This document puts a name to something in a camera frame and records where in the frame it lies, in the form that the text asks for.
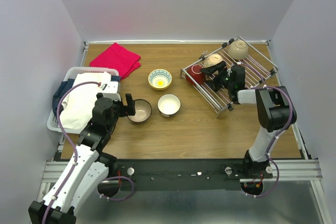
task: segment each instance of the silver metal floor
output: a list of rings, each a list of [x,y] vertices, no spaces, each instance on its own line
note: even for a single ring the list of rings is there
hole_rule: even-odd
[[[265,183],[265,188],[272,183]],[[107,202],[94,192],[76,222],[92,223],[319,224],[323,221],[310,182],[279,182],[271,194],[257,199],[225,190],[139,191],[126,201]]]

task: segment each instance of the wooden tabletop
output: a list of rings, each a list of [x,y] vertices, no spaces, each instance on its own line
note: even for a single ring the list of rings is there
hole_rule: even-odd
[[[85,66],[110,45],[89,46]],[[269,57],[266,45],[254,45]],[[195,62],[204,50],[214,51],[219,44],[137,44],[123,45],[141,56],[141,67],[121,81],[121,95],[131,93],[133,99],[145,99],[153,108],[152,116],[144,124],[133,124],[119,118],[117,127],[104,152],[117,158],[241,158],[244,157],[260,128],[254,105],[235,105],[234,110],[224,111],[219,119],[213,108],[184,79],[180,69]],[[148,84],[148,74],[157,68],[168,70],[173,81],[163,91],[156,91]],[[277,85],[276,77],[267,84]],[[174,94],[181,100],[177,116],[164,118],[157,109],[157,102],[164,94]],[[71,135],[76,142],[78,135]],[[62,158],[70,158],[73,151],[66,141]],[[292,129],[284,133],[276,144],[272,157],[300,157]]]

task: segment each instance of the ceramic bowl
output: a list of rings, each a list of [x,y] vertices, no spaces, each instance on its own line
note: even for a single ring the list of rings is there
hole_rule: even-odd
[[[160,97],[157,107],[165,118],[170,118],[180,110],[181,101],[173,94],[165,94]]]
[[[133,123],[143,123],[152,115],[151,104],[143,99],[137,99],[135,102],[135,115],[127,116]]]
[[[204,66],[204,68],[212,67],[212,66],[217,65],[218,63],[220,63],[222,61],[223,61],[223,58],[220,55],[212,54],[204,60],[203,66]]]
[[[155,69],[148,76],[150,86],[156,90],[164,90],[172,84],[172,75],[164,69]]]
[[[202,85],[205,82],[205,73],[201,72],[203,67],[201,65],[195,64],[187,69],[187,73],[199,84]],[[185,76],[185,79],[191,84],[195,85],[192,79],[189,76]]]
[[[242,40],[235,40],[227,46],[227,53],[235,60],[243,60],[248,53],[248,46]]]

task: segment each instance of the white towel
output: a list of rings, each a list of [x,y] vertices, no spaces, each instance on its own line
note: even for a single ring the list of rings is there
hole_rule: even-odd
[[[77,75],[73,86],[86,81],[108,82],[111,81],[111,75],[107,72],[81,73]],[[92,109],[99,92],[101,89],[96,84],[85,84],[72,90],[62,102],[64,110],[60,120],[63,127],[83,130],[92,118]]]

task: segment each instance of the wire rack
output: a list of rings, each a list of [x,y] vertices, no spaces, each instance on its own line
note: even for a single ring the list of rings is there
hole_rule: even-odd
[[[235,60],[230,57],[230,55],[227,53],[227,48],[220,47],[217,50],[211,52],[210,54],[206,55],[207,51],[203,52],[202,55],[200,56],[199,60],[190,64],[189,66],[181,69],[180,72],[180,78],[185,79],[186,76],[188,76],[194,83],[195,85],[193,86],[203,97],[204,99],[212,106],[212,108],[215,110],[217,114],[217,118],[219,115],[226,109],[229,111],[233,110],[233,103],[229,99],[229,95],[225,89],[220,89],[217,92],[214,92],[206,83],[203,85],[199,85],[188,73],[187,69],[194,65],[194,64],[200,64],[203,65],[204,59],[209,57],[212,54],[219,54],[222,56],[224,61],[226,62],[226,65],[228,68],[230,68],[234,63],[241,62],[245,65],[251,66],[252,68],[256,69],[258,73],[265,79],[269,79],[272,77],[277,71],[278,67],[270,61],[264,54],[262,54],[259,50],[257,50],[254,46],[252,46],[250,43],[248,43],[246,40],[241,38],[240,36],[237,37],[235,40],[242,40],[248,45],[248,55],[245,59],[243,60]],[[272,68],[267,69],[266,66],[263,66],[260,62],[258,62],[255,58],[253,58],[251,55],[260,55],[264,59],[266,59],[267,62],[271,63]],[[258,85],[261,84],[261,79],[260,77],[254,73],[252,70],[249,68],[245,68],[245,87],[247,89],[254,88]]]

